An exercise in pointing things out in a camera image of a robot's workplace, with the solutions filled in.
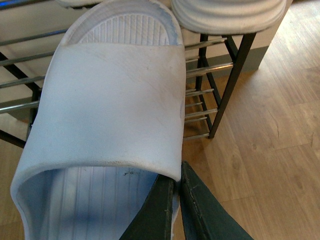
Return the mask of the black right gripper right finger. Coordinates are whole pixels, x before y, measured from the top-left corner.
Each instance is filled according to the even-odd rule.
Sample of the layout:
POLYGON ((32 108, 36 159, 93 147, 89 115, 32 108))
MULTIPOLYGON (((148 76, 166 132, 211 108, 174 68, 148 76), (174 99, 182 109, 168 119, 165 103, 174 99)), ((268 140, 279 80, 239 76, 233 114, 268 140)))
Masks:
POLYGON ((251 240, 187 161, 181 165, 180 203, 185 239, 251 240))

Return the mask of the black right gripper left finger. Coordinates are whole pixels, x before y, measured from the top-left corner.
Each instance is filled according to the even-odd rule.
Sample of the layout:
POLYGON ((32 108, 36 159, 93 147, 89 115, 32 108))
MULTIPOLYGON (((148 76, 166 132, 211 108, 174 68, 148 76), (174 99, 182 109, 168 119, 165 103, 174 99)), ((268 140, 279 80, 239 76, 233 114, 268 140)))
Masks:
POLYGON ((175 181, 158 175, 122 240, 169 240, 172 232, 175 181))

